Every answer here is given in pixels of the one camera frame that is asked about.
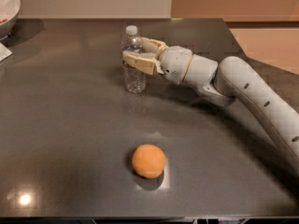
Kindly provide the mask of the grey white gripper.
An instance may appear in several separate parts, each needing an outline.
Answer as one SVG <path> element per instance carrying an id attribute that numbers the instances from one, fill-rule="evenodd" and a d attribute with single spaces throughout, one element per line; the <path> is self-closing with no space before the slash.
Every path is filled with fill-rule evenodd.
<path id="1" fill-rule="evenodd" d="M 192 59 L 191 50 L 180 46 L 168 47 L 163 41 L 146 37 L 142 38 L 142 47 L 147 53 L 125 50 L 122 58 L 145 74 L 161 74 L 164 80 L 176 85 L 182 81 Z"/>

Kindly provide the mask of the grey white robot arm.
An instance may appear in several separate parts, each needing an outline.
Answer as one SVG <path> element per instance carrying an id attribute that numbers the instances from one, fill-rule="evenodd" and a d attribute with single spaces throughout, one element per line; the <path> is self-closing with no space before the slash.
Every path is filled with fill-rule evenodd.
<path id="1" fill-rule="evenodd" d="M 160 74 L 165 80 L 194 89 L 218 106 L 239 100 L 258 120 L 293 169 L 299 169 L 299 114 L 244 60 L 228 56 L 217 63 L 180 46 L 142 39 L 141 53 L 124 50 L 133 68 Z"/>

